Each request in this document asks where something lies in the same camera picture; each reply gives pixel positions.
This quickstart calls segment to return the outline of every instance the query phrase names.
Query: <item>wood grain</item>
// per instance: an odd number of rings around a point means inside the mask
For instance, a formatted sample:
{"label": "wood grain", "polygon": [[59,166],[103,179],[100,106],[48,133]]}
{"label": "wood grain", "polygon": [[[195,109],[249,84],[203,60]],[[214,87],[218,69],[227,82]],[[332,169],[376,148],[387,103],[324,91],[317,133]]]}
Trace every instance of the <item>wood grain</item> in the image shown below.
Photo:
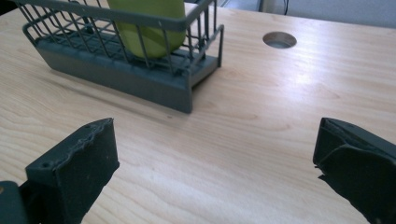
{"label": "wood grain", "polygon": [[[84,223],[364,223],[318,179],[320,118],[396,143],[396,31],[219,8],[223,66],[190,115],[48,68],[0,17],[0,179],[81,125],[115,119],[120,169]],[[291,49],[262,37],[294,35]]]}

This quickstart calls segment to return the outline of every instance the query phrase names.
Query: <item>table hole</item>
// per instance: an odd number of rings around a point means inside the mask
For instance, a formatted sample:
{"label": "table hole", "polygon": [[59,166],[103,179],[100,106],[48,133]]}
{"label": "table hole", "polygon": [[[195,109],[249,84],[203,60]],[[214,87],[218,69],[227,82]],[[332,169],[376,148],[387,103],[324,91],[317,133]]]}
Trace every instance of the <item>table hole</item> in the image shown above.
{"label": "table hole", "polygon": [[271,32],[262,37],[262,41],[276,49],[289,49],[297,44],[297,39],[288,33]]}

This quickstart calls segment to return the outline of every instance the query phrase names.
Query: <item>green object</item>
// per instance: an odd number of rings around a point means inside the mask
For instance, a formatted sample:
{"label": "green object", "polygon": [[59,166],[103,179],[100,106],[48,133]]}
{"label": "green object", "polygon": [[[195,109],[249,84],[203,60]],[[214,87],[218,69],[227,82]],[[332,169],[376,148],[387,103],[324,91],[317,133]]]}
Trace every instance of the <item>green object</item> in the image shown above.
{"label": "green object", "polygon": [[[175,19],[185,18],[183,0],[107,0],[107,2],[112,9]],[[144,58],[136,25],[126,22],[116,22],[116,24],[125,47],[137,57]],[[148,58],[161,58],[166,55],[163,30],[140,27],[140,31]],[[170,51],[178,49],[183,44],[186,32],[166,31],[166,33]]]}
{"label": "green object", "polygon": [[[216,0],[199,0],[179,19],[103,8],[101,0],[12,1],[26,5],[21,12],[29,22],[23,33],[52,69],[180,112],[191,112],[192,88],[221,67],[224,25],[217,24]],[[166,38],[165,57],[132,58],[120,43],[119,30],[112,27],[116,22],[134,24],[137,31],[150,27],[185,33],[183,48],[169,54]],[[138,33],[140,45],[143,36]]]}

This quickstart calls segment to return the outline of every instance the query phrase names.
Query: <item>dish rack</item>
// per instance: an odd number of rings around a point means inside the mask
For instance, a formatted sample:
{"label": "dish rack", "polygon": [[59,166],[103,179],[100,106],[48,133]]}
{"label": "dish rack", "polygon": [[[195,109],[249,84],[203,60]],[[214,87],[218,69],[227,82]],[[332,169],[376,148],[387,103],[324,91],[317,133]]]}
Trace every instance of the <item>dish rack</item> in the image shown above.
{"label": "dish rack", "polygon": [[[184,113],[192,110],[192,88],[221,67],[224,26],[217,25],[217,0],[199,1],[182,19],[110,9],[103,0],[12,1],[28,21],[24,34],[52,69]],[[162,30],[166,55],[133,55],[117,22],[135,26],[143,52],[140,29]],[[186,33],[180,48],[170,51],[168,32]]]}

